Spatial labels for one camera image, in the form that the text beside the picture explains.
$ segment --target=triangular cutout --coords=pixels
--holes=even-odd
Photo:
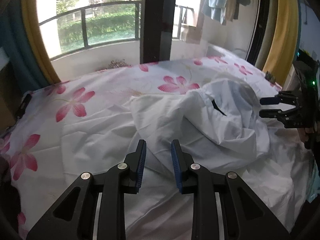
[[[247,220],[252,220],[263,216],[262,210],[257,204],[250,198],[250,196],[242,189],[238,188],[244,216]]]
[[[53,215],[65,221],[71,221],[73,213],[75,211],[79,193],[80,187],[75,187],[68,194],[68,196],[61,202],[61,204],[55,209]]]

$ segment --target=white bed sheet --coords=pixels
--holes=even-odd
[[[184,94],[220,72],[247,82],[258,98],[281,89],[246,61],[226,56],[106,70],[33,92],[25,115],[6,138],[9,146],[1,150],[21,196],[21,236],[82,172],[107,171],[135,150],[140,136],[130,112],[131,96]],[[290,230],[305,201],[310,155],[296,130],[275,120],[264,122],[268,155],[235,171]],[[192,197],[178,193],[172,170],[146,167],[140,193],[125,197],[125,223],[128,239],[189,239]]]

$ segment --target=bed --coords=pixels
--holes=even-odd
[[[221,73],[248,84],[257,98],[281,90],[265,80],[263,72],[227,54],[103,70],[30,92],[25,115],[0,148],[10,163],[12,184],[20,192],[20,236],[26,238],[82,172],[107,171],[135,150],[141,136],[131,111],[132,97],[188,94]],[[195,161],[213,172],[237,172],[290,231],[306,199],[312,158],[295,129],[284,129],[276,120],[260,121],[270,140],[265,154],[243,165],[218,168],[206,158]],[[193,198],[180,195],[173,169],[160,157],[151,162],[149,155],[155,156],[147,150],[139,194],[125,196],[127,238],[189,239]],[[170,161],[170,149],[162,158]]]

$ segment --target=metal pin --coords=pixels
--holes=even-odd
[[[81,174],[81,179],[89,179],[90,178],[90,173],[84,172]]]
[[[229,172],[229,173],[228,173],[228,177],[229,177],[230,179],[235,179],[235,178],[237,177],[237,174],[232,171],[232,172]]]
[[[119,163],[118,164],[118,169],[124,170],[128,165],[126,163]]]
[[[193,170],[199,170],[200,169],[200,165],[198,163],[192,163],[190,165],[191,169]]]

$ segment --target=balcony railing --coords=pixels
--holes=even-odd
[[[192,8],[176,5],[172,38],[180,38],[181,25],[186,21],[187,10],[193,12]],[[40,22],[39,26],[43,36],[44,32],[53,32],[53,27],[58,29],[60,44],[57,44],[57,39],[55,41],[56,47],[60,47],[56,50],[58,52],[53,54],[55,56],[51,57],[51,60],[55,60],[96,46],[139,40],[140,15],[141,1],[117,1],[73,9]],[[43,28],[52,21],[56,21],[56,25]],[[50,42],[50,39],[48,41],[47,50],[53,49],[54,42]]]

